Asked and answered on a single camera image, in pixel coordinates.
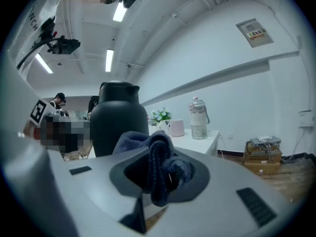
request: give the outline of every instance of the cardboard box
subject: cardboard box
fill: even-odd
[[[280,162],[282,158],[282,152],[280,150],[276,150],[271,157],[269,157],[269,153],[260,154],[260,155],[249,155],[245,153],[243,155],[244,161],[253,162],[253,163],[274,163]]]
[[[254,163],[244,162],[243,165],[255,174],[273,174],[277,173],[280,169],[280,163]]]
[[[254,147],[250,141],[246,143],[247,145],[247,152],[249,155],[261,154],[262,150],[259,147]],[[274,151],[278,148],[278,146],[271,146],[271,150]]]

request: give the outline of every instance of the water bottle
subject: water bottle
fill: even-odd
[[[207,124],[210,123],[205,103],[198,97],[193,98],[193,102],[189,104],[191,112],[191,129],[192,138],[203,140],[207,138]]]

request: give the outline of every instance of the dark blue cloth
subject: dark blue cloth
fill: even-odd
[[[192,177],[191,165],[174,155],[172,141],[162,130],[151,136],[133,131],[125,132],[118,140],[113,154],[141,147],[149,147],[147,186],[144,192],[151,194],[153,204],[165,206],[169,195],[166,181],[172,174],[178,182],[178,188],[186,184]]]

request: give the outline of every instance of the ceiling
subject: ceiling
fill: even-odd
[[[137,0],[123,21],[117,22],[113,20],[117,5],[80,0],[60,2],[56,13],[57,38],[65,35],[79,40],[81,46],[71,55],[52,55],[46,47],[42,49],[40,54],[54,73],[48,74],[35,60],[27,78],[40,97],[52,97],[56,90],[69,96],[88,96],[98,93],[103,81],[133,82],[177,31],[220,6],[215,0]],[[115,51],[110,73],[105,72],[107,49]]]

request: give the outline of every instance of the fluorescent light tube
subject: fluorescent light tube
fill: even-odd
[[[43,58],[40,56],[40,54],[37,54],[35,56],[35,58],[37,58],[37,60],[39,61],[39,63],[41,63],[41,65],[46,69],[46,71],[49,73],[49,74],[52,74],[53,71],[49,68],[49,66],[46,64],[46,62],[44,62]]]
[[[114,13],[113,20],[121,22],[123,20],[123,17],[125,15],[126,11],[127,11],[127,9],[123,7],[123,3],[119,2],[118,6],[117,6],[117,9],[116,9],[116,11]]]
[[[105,60],[105,72],[111,72],[112,60],[113,60],[114,50],[107,50],[107,57]]]

